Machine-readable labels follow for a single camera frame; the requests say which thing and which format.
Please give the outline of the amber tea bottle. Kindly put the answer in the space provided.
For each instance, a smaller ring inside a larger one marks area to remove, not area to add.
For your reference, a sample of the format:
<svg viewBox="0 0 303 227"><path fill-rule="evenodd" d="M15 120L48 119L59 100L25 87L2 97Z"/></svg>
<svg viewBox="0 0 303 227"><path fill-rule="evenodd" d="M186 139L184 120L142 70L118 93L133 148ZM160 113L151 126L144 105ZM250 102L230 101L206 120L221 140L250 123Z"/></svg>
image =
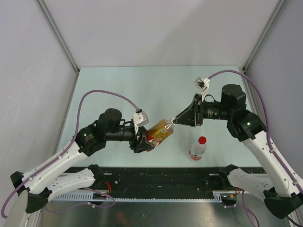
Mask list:
<svg viewBox="0 0 303 227"><path fill-rule="evenodd" d="M154 147L158 146L174 132L174 126L173 119L162 119L146 131L147 141Z"/></svg>

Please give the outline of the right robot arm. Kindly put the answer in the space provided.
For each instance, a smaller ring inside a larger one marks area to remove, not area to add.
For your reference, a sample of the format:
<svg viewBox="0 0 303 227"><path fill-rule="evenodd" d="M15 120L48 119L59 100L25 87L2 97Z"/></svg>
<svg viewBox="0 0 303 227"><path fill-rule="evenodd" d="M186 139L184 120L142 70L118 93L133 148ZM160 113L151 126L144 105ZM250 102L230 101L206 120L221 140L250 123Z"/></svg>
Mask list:
<svg viewBox="0 0 303 227"><path fill-rule="evenodd" d="M260 200L277 218L284 219L303 204L303 193L296 187L303 180L295 176L294 182L285 170L286 164L276 159L278 150L270 148L267 128L262 120L246 108L246 94L239 85L228 84L222 88L219 102L202 100L195 94L192 103L175 118L174 124L200 126L204 119L226 120L227 130L243 143L255 156L268 175L267 180L248 174L235 165L228 165L219 174L218 184L224 190L239 187Z"/></svg>

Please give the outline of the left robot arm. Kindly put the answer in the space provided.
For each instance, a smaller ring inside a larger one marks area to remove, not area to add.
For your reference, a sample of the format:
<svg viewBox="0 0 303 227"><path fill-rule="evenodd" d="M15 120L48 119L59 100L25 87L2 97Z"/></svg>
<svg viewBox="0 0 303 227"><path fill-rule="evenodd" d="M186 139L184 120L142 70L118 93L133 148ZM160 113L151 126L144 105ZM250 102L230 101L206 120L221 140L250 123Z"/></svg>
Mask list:
<svg viewBox="0 0 303 227"><path fill-rule="evenodd" d="M13 173L10 178L17 193L28 193L25 212L34 213L53 198L76 189L101 188L105 183L105 174L96 164L72 175L62 177L61 174L105 148L107 141L127 141L134 153L154 149L155 146L147 140L145 134L144 125L147 122L147 115L143 111L135 113L133 119L127 122L119 110L107 109L98 120L82 128L61 153L30 172Z"/></svg>

